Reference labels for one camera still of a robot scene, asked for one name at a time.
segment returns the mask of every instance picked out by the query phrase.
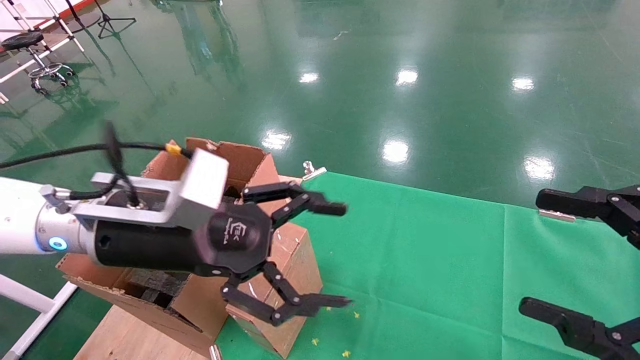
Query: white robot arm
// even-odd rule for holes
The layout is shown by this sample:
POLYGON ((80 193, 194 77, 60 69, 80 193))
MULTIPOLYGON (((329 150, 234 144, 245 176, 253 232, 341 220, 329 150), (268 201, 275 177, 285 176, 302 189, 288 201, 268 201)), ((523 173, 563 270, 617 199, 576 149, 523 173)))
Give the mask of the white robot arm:
POLYGON ((351 302, 299 294, 269 260, 281 225, 305 210, 342 216, 345 204, 295 183, 245 188, 244 203, 225 203, 225 159, 197 149, 180 181, 127 177, 118 146, 112 137, 108 147, 116 151, 108 156, 116 175, 96 173, 92 182, 102 188, 97 193, 0 177, 0 254, 75 252, 105 266, 228 277, 220 289, 223 299, 274 326, 351 302), (289 198, 270 215, 257 205, 289 198), (279 308, 237 288, 258 274, 282 298, 279 308))
MULTIPOLYGON (((0 177, 0 254, 75 252, 100 263, 97 220, 195 230, 220 205, 227 169, 225 159, 197 150, 180 181, 129 177, 153 201, 135 209, 122 201, 120 189, 99 199, 68 200, 68 190, 0 177)), ((96 173, 92 182, 106 186, 112 177, 96 173)))

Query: glossy floor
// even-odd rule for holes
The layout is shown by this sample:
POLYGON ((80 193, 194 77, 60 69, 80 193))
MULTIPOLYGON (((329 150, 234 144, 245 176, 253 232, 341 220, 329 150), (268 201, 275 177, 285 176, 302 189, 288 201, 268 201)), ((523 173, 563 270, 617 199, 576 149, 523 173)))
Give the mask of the glossy floor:
MULTIPOLYGON (((312 160, 529 207, 544 187, 638 183, 637 1, 112 0, 104 8, 138 21, 121 39, 79 34, 88 59, 73 45, 59 52, 79 69, 76 87, 44 99, 25 76, 3 85, 12 108, 0 108, 0 160, 96 142, 112 120, 125 140, 265 147, 287 175, 312 160)), ((127 152, 127 168, 139 172, 151 157, 127 152)), ((106 169, 100 154, 87 154, 3 175, 82 190, 106 169)), ((61 284, 53 263, 2 257, 0 272, 53 295, 61 284)), ((74 299, 58 319, 71 324, 67 332, 41 342, 67 341, 58 358, 71 358, 90 326, 70 331, 68 319, 96 321, 105 308, 74 299)), ((0 299, 2 320, 32 316, 0 299)), ((0 352, 19 335, 8 323, 0 321, 0 352)))

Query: white metal frame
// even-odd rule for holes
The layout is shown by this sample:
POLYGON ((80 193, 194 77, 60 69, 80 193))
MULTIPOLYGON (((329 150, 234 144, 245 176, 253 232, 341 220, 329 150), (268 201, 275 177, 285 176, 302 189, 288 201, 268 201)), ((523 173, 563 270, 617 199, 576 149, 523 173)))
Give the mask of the white metal frame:
MULTIPOLYGON (((23 16, 19 11, 17 11, 12 4, 7 4, 7 0, 0 0, 0 3, 2 3, 2 5, 4 6, 4 8, 6 8, 6 11, 9 12, 9 14, 11 14, 11 16, 14 16, 14 18, 18 17, 19 19, 16 19, 15 21, 18 23, 18 25, 24 30, 24 31, 34 31, 35 28, 33 26, 31 26, 31 24, 29 24, 29 22, 27 20, 47 20, 47 22, 45 22, 44 24, 42 24, 41 26, 39 26, 39 29, 45 29, 48 26, 53 25, 54 23, 58 22, 60 24, 60 26, 62 27, 62 29, 67 33, 68 37, 66 39, 64 39, 63 41, 57 43, 54 47, 49 47, 49 49, 51 50, 46 50, 44 51, 42 54, 39 54, 38 57, 39 58, 44 58, 45 56, 51 54, 53 51, 55 51, 57 48, 61 47, 62 45, 66 44, 67 42, 69 42, 71 39, 73 39, 73 41, 76 43, 76 46, 78 46, 78 49, 80 49, 81 52, 84 52, 84 48, 82 47, 82 45, 80 45, 80 43, 78 42, 78 40, 75 38, 75 36, 73 35, 73 33, 71 32, 71 30, 69 30, 69 28, 67 27, 67 24, 65 24, 65 22, 62 20, 62 18, 60 17, 60 15, 58 14, 58 12, 56 11, 56 9, 53 7, 53 4, 51 4, 50 0, 42 0, 44 1, 45 4, 47 4, 47 7, 51 10, 52 16, 50 17, 41 17, 41 16, 35 16, 35 17, 25 17, 23 16)), ((0 31, 2 32, 16 32, 14 29, 11 30, 7 30, 7 29, 0 29, 0 31)), ((43 41, 40 42, 43 46, 45 46, 45 48, 48 48, 47 43, 43 41)), ((14 71, 10 72, 8 75, 6 75, 3 78, 0 78, 0 84, 4 83, 5 81, 11 79, 14 75, 18 74, 20 71, 28 68, 29 66, 31 66, 32 64, 34 64, 36 61, 34 59, 31 59, 29 61, 27 61, 25 64, 21 65, 20 67, 18 67, 17 69, 15 69, 14 71)), ((0 104, 4 104, 6 102, 8 102, 9 99, 7 99, 7 97, 0 92, 0 104)))
POLYGON ((20 339, 18 339, 18 342, 15 343, 2 360, 20 359, 76 289, 76 285, 68 282, 62 287, 56 297, 50 299, 19 282, 0 275, 1 296, 40 312, 40 316, 29 326, 27 331, 24 332, 20 339))

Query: green cloth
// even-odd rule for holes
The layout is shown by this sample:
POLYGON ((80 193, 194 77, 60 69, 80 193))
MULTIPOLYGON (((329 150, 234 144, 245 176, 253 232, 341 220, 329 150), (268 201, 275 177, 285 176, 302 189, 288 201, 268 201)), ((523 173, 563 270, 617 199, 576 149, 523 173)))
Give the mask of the green cloth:
MULTIPOLYGON (((342 218, 296 223, 324 292, 354 303, 308 319, 289 359, 588 359, 522 316, 520 299, 610 326, 640 316, 640 252, 605 224, 333 173, 306 187, 349 205, 342 218)), ((225 359, 277 358, 233 321, 218 344, 225 359)))

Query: logo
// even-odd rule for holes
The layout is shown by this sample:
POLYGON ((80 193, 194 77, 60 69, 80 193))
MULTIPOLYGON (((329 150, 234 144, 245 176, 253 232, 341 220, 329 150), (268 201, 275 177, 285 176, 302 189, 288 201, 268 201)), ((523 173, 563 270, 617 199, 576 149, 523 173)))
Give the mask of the logo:
POLYGON ((235 241, 240 241, 240 238, 244 236, 246 231, 246 225, 241 222, 234 222, 233 218, 229 218, 227 221, 227 228, 225 229, 225 241, 224 245, 229 243, 229 236, 233 236, 235 241))

